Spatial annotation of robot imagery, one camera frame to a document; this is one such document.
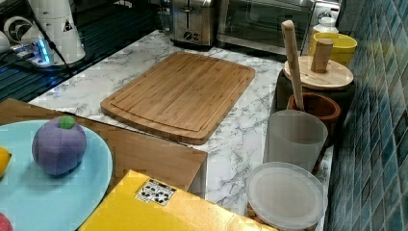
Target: plate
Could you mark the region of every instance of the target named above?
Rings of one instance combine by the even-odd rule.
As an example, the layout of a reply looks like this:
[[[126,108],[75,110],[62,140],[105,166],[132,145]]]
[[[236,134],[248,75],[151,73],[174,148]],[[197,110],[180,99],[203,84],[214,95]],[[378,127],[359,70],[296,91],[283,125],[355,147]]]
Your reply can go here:
[[[31,148],[34,135],[47,121],[0,126],[0,145],[13,154],[0,179],[0,212],[14,231],[77,229],[99,204],[111,179],[109,147],[86,127],[82,128],[87,150],[80,165],[61,177],[39,168]]]
[[[280,162],[255,167],[246,181],[246,196],[257,216],[282,230],[312,227],[324,215],[327,204],[315,176]]]

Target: white appliance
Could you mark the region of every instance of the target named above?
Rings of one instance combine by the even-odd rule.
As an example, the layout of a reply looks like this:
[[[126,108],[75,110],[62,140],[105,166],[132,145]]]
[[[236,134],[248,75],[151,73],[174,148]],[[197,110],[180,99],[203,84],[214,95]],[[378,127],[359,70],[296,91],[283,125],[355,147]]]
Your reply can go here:
[[[0,0],[0,3],[7,4],[8,1]],[[20,47],[29,45],[30,48],[17,49],[17,56],[25,57],[34,52],[35,57],[27,61],[38,67],[61,66],[81,61],[86,52],[74,25],[69,0],[27,2],[33,10],[35,20],[31,23],[32,27],[21,37]]]

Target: blue light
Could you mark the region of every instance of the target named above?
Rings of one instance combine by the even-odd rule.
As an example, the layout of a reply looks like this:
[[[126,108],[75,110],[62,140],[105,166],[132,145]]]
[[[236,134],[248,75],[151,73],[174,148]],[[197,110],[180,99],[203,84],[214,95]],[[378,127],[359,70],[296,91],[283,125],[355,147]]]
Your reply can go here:
[[[45,61],[46,61],[47,63],[50,63],[50,59],[49,59],[49,57],[48,57],[47,49],[45,48],[45,44],[44,44],[44,42],[42,41],[42,39],[39,40],[39,46],[41,47],[42,54],[44,54]]]

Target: wooden cutting board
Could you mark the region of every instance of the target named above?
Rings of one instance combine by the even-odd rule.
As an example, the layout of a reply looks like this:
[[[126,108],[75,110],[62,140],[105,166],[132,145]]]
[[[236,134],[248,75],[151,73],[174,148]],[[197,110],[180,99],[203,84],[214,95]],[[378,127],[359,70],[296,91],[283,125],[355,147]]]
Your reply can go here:
[[[142,131],[203,144],[254,76],[244,65],[178,52],[103,100],[101,108]]]

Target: wooden pestle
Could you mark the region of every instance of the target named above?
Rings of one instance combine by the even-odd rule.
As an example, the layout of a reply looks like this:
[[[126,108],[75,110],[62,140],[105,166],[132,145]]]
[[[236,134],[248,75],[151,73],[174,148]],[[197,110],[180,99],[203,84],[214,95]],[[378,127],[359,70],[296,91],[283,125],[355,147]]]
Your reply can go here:
[[[285,41],[286,57],[292,76],[293,94],[297,108],[304,112],[302,87],[300,83],[299,58],[297,56],[296,34],[291,20],[286,20],[281,24],[282,35]]]
[[[316,73],[326,72],[327,64],[333,49],[333,40],[330,38],[320,38],[316,44],[315,56],[313,57],[310,69]]]

